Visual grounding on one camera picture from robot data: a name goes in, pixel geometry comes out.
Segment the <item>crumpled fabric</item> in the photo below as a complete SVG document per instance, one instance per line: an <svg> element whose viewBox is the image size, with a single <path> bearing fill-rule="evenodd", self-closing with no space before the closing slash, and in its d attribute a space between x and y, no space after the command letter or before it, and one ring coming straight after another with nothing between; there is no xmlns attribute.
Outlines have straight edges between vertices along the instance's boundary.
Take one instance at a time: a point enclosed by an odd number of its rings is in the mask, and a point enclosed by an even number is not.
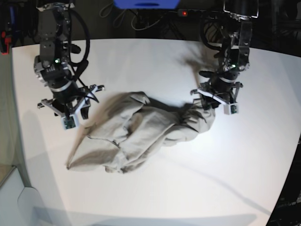
<svg viewBox="0 0 301 226"><path fill-rule="evenodd" d="M69 170L128 173L142 166L162 146L193 140L208 131L214 109L194 103L184 113L152 106L144 93L127 93L106 110L108 119L92 126L67 161Z"/></svg>

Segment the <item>blue box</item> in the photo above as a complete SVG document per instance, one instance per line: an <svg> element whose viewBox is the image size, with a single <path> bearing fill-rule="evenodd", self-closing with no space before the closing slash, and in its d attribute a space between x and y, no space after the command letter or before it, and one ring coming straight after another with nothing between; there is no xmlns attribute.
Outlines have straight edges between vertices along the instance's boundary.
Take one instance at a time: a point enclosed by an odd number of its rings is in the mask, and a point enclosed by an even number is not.
<svg viewBox="0 0 301 226"><path fill-rule="evenodd" d="M115 0L118 8L176 8L180 0Z"/></svg>

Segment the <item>metal bracket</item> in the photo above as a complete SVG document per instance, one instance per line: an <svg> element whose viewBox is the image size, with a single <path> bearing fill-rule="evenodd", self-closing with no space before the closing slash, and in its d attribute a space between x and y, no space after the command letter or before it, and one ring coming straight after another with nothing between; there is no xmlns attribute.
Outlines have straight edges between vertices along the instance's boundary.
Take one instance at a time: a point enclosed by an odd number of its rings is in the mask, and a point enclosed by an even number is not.
<svg viewBox="0 0 301 226"><path fill-rule="evenodd" d="M52 3L47 3L47 1L45 2L44 0L38 0L36 8L40 12L43 12L45 10L52 9L55 7L63 7L64 10L67 10L67 8L69 7L69 2L70 2L70 8L74 8L75 7L74 0L68 0L68 1L56 0L56 1L53 1Z"/></svg>
<svg viewBox="0 0 301 226"><path fill-rule="evenodd" d="M228 100L225 100L225 99L221 98L217 94L214 94L214 93L212 93L210 91L206 91L204 89L204 87L207 87L207 85L205 83L201 83L200 87L198 89L192 90L190 92L190 94L191 95L193 95L193 94L201 94L203 96L212 98L213 100L217 101L218 103L224 105L224 113L227 114L227 115L238 113L238 103L236 102L236 98L238 96L239 89L243 87L242 83L240 83L240 82L236 82L235 83L235 87L234 87L234 88L236 88L235 94L232 94L233 103L231 103Z"/></svg>
<svg viewBox="0 0 301 226"><path fill-rule="evenodd" d="M53 99L51 100L41 100L40 103L38 103L38 108L43 108L43 107L49 107L55 114L59 115L61 117L61 123L63 125L64 130L66 129L72 129L74 127L78 127L79 126L79 118L77 116L77 114L81 111L81 109L84 108L89 108L90 107L90 102L89 102L89 97L92 97L91 93L94 94L98 91L102 91L105 90L105 87L103 85L101 86L97 86L97 85L92 85L90 86L90 91L87 93L87 97L83 97L80 101L77 102L77 104L74 107L69 108L70 111L70 115L67 118L67 116L65 115L65 113L59 111L58 109L56 109L55 107L52 106L53 103Z"/></svg>
<svg viewBox="0 0 301 226"><path fill-rule="evenodd" d="M250 18L258 18L258 14L259 14L259 9L258 9L258 1L256 1L256 5L253 6L254 8L257 8L256 12L254 12L252 15L241 15L241 14L238 14L236 12L231 12L230 9L226 9L226 3L228 2L229 0L224 0L223 2L223 11L225 13L229 13L230 16L233 18L233 19L236 19L238 21L240 20L247 20L247 19L250 19Z"/></svg>

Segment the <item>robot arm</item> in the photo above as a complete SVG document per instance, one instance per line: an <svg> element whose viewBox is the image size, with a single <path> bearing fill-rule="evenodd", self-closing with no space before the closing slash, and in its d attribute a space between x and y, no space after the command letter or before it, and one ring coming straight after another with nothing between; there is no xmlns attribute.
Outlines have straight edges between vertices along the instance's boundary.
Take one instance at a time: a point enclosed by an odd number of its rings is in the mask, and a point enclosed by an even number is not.
<svg viewBox="0 0 301 226"><path fill-rule="evenodd" d="M64 129L71 129L79 126L79 111L83 119L88 118L90 99L98 102L94 93L103 90L104 86L92 85L88 88L79 78L88 66L90 39L83 20L70 9L74 5L67 2L38 1L41 40L40 55L35 57L34 71L53 94L52 99L43 99L38 103L38 108L49 107L55 116L61 117ZM71 14L80 20L86 33L86 51L80 63L73 63L70 59L70 53L78 54L81 51L80 47L71 44ZM77 80L83 87L77 86Z"/></svg>
<svg viewBox="0 0 301 226"><path fill-rule="evenodd" d="M208 82L201 83L199 88L191 93L201 94L204 107L217 108L220 104L224 106L225 114L238 113L238 91L243 85L236 82L240 72L249 68L250 42L252 37L251 18L258 16L257 0L225 0L222 15L221 47L212 46L207 42L203 30L201 38L204 44L219 52L215 54L218 58L219 67L215 72L200 71L199 74L209 78ZM209 12L203 14L201 29L204 28L204 20Z"/></svg>

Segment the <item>white tabletop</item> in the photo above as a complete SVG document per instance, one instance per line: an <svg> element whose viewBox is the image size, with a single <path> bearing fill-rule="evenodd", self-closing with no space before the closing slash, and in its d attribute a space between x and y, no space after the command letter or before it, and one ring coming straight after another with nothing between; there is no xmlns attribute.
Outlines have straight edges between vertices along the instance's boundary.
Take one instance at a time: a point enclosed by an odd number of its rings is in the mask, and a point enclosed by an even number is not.
<svg viewBox="0 0 301 226"><path fill-rule="evenodd" d="M84 42L75 42L84 49ZM126 175L100 167L68 171L65 162L81 130L63 130L37 103L52 94L33 72L39 46L13 49L16 104L32 186L58 226L264 226L280 195L301 133L301 59L252 49L240 114L216 110L207 133L163 147ZM87 85L105 85L92 118L116 94L144 91L169 105L191 103L211 50L180 40L93 40ZM72 56L79 61L82 55Z"/></svg>

